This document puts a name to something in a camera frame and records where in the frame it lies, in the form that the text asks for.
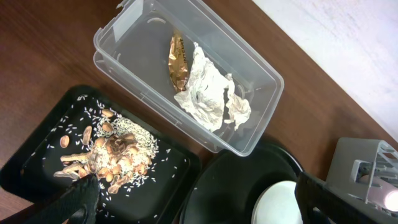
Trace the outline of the black rectangular tray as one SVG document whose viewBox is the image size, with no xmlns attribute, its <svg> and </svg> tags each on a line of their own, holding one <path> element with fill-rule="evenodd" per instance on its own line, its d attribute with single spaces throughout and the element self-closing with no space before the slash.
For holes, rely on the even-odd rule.
<svg viewBox="0 0 398 224">
<path fill-rule="evenodd" d="M 61 156 L 88 151 L 81 142 L 83 131 L 92 126 L 92 140 L 99 136 L 102 108 L 150 132 L 159 151 L 146 176 L 123 185 L 117 194 L 109 194 L 109 183 L 100 181 L 96 222 L 172 223 L 200 173 L 200 159 L 90 86 L 74 86 L 64 94 L 3 166 L 1 187 L 36 203 L 71 185 L 72 179 L 53 174 L 64 168 Z"/>
</svg>

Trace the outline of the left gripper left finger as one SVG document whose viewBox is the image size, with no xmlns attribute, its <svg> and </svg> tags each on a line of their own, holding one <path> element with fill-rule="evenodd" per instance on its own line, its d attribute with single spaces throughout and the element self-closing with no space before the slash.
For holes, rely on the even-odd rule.
<svg viewBox="0 0 398 224">
<path fill-rule="evenodd" d="M 74 182 L 27 210 L 24 223 L 95 223 L 100 187 L 93 175 Z"/>
</svg>

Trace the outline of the clear plastic bin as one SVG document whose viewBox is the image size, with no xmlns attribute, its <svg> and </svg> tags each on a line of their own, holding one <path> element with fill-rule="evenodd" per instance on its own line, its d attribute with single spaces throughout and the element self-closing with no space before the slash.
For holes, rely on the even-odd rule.
<svg viewBox="0 0 398 224">
<path fill-rule="evenodd" d="M 94 36 L 95 65 L 169 125 L 211 152 L 252 153 L 284 89 L 283 78 L 203 1 L 123 1 L 122 11 Z M 200 46 L 235 94 L 248 101 L 249 119 L 209 131 L 175 101 L 168 54 L 175 30 L 182 33 L 187 62 Z"/>
</svg>

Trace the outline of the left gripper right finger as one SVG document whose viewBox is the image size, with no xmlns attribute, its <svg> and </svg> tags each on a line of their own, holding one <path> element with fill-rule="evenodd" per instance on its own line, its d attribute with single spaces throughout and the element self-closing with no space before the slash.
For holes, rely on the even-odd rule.
<svg viewBox="0 0 398 224">
<path fill-rule="evenodd" d="M 324 181 L 301 172 L 295 198 L 304 223 L 385 223 L 386 215 Z"/>
</svg>

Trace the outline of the gold snack wrapper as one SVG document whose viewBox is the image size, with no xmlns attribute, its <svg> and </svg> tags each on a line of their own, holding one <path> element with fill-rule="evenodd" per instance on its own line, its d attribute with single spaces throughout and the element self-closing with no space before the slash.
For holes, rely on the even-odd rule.
<svg viewBox="0 0 398 224">
<path fill-rule="evenodd" d="M 178 30 L 174 30 L 170 41 L 168 66 L 175 91 L 185 91 L 189 71 L 182 34 Z"/>
</svg>

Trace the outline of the food scraps pile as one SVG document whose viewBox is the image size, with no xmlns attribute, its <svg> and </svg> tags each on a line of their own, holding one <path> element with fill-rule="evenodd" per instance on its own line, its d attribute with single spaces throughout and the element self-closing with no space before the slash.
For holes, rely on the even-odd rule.
<svg viewBox="0 0 398 224">
<path fill-rule="evenodd" d="M 101 109 L 97 127 L 99 136 L 95 140 L 91 138 L 92 126 L 83 131 L 81 142 L 88 151 L 61 156 L 64 168 L 53 175 L 73 182 L 94 175 L 99 192 L 104 179 L 109 183 L 107 192 L 117 194 L 123 185 L 136 184 L 146 176 L 159 148 L 150 132 L 113 110 Z"/>
</svg>

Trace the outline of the grey plate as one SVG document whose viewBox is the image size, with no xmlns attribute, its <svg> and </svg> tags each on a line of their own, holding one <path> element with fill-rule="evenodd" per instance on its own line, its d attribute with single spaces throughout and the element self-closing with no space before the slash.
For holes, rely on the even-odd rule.
<svg viewBox="0 0 398 224">
<path fill-rule="evenodd" d="M 257 199 L 252 212 L 252 224 L 302 224 L 302 215 L 295 198 L 296 182 L 277 182 Z"/>
</svg>

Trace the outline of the round black tray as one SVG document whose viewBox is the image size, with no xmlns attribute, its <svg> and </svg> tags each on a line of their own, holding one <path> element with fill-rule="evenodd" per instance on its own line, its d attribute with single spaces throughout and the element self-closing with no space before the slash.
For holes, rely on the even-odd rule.
<svg viewBox="0 0 398 224">
<path fill-rule="evenodd" d="M 223 151 L 197 179 L 180 223 L 251 223 L 262 192 L 283 180 L 295 182 L 302 171 L 288 150 L 272 142 L 259 142 L 246 157 Z"/>
</svg>

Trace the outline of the grey dishwasher rack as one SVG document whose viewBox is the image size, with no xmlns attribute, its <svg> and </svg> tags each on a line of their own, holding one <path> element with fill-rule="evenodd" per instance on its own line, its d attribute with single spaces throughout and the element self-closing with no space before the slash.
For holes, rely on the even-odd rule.
<svg viewBox="0 0 398 224">
<path fill-rule="evenodd" d="M 326 183 L 397 218 L 397 211 L 391 212 L 368 200 L 374 176 L 397 187 L 397 150 L 384 140 L 339 138 Z"/>
</svg>

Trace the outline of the white napkin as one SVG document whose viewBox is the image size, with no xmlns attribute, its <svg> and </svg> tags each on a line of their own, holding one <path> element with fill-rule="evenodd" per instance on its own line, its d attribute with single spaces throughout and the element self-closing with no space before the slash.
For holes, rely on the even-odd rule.
<svg viewBox="0 0 398 224">
<path fill-rule="evenodd" d="M 195 42 L 194 46 L 186 90 L 177 93 L 175 100 L 211 132 L 219 130 L 224 123 L 233 123 L 237 130 L 251 115 L 248 100 L 235 94 L 232 74 L 222 75 L 199 44 Z"/>
</svg>

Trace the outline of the pink cup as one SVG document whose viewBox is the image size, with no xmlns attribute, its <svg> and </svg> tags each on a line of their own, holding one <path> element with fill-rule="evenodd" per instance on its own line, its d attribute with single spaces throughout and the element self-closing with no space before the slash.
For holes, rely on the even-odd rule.
<svg viewBox="0 0 398 224">
<path fill-rule="evenodd" d="M 368 200 L 391 212 L 397 211 L 397 187 L 374 176 L 368 192 Z"/>
</svg>

